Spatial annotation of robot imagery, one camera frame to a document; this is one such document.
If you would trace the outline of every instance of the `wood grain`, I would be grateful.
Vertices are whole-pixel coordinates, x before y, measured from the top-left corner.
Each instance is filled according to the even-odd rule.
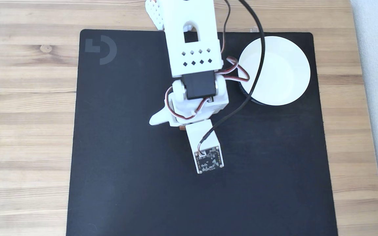
[[[236,0],[228,31],[249,31]],[[378,236],[378,169],[349,0],[249,0],[314,35],[339,235]],[[219,30],[225,2],[216,0]],[[143,0],[0,0],[0,236],[63,236],[82,29],[155,30]]]

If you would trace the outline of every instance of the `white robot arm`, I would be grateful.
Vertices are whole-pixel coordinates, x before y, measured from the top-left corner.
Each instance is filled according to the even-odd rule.
[[[205,134],[213,127],[210,117],[229,102],[223,74],[236,69],[238,62],[228,58],[232,68],[221,70],[214,1],[146,0],[145,7],[157,29],[165,31],[171,75],[176,78],[165,92],[164,108],[151,117],[150,125],[185,126],[198,174],[224,167],[215,132],[206,139]],[[183,33],[193,28],[198,40],[185,42]]]

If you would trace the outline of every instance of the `desk mat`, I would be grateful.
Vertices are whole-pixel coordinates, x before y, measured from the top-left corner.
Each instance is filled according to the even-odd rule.
[[[82,31],[66,234],[337,235],[313,36],[267,35],[305,52],[309,87],[286,106],[250,102],[216,130],[225,167],[198,175],[186,133],[148,124],[173,82],[164,33]],[[238,58],[259,34],[226,36],[223,58]],[[245,99],[227,86],[213,122]]]

